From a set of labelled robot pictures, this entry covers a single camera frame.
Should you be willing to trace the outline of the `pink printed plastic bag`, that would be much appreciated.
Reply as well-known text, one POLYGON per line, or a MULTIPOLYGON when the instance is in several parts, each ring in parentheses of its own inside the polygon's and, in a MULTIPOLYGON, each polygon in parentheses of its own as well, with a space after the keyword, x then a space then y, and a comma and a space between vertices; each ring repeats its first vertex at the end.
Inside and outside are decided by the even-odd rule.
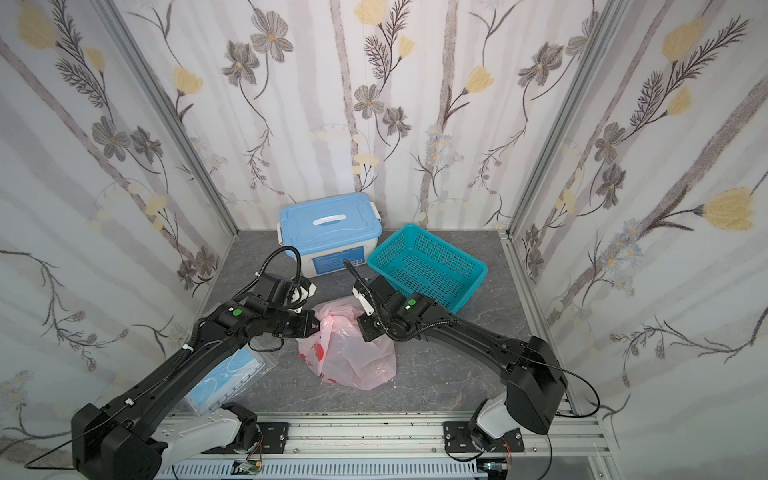
POLYGON ((297 343, 300 358, 322 381, 370 391, 395 377, 394 342, 385 335, 364 340, 357 323, 364 310, 356 298, 324 302, 314 312, 320 330, 297 343))

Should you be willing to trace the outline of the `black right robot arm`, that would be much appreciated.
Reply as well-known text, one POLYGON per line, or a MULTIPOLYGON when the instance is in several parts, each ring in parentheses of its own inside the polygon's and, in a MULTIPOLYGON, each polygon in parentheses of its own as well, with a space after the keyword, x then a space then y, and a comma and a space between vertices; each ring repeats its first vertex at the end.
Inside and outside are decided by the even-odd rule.
POLYGON ((518 452, 523 444, 514 436, 520 430, 549 433, 568 382, 545 340, 497 334, 424 294, 404 296, 382 276, 357 280, 353 295, 364 309, 357 322, 365 341, 385 336, 394 342, 438 343, 498 375, 504 392, 481 402, 457 433, 444 434, 448 453, 464 449, 479 454, 499 447, 518 452))

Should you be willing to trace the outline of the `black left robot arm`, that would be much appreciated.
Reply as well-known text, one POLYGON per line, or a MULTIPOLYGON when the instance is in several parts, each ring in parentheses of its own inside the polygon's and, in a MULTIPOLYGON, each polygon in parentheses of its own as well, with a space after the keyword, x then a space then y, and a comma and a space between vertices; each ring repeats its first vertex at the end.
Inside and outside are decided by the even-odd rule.
POLYGON ((174 443, 155 432, 172 408, 252 339, 304 339, 318 332, 314 312, 304 307, 315 290, 306 278, 263 274, 198 319, 182 347, 147 377, 103 406, 89 403, 75 413, 74 469, 88 479, 152 479, 169 467, 174 443))

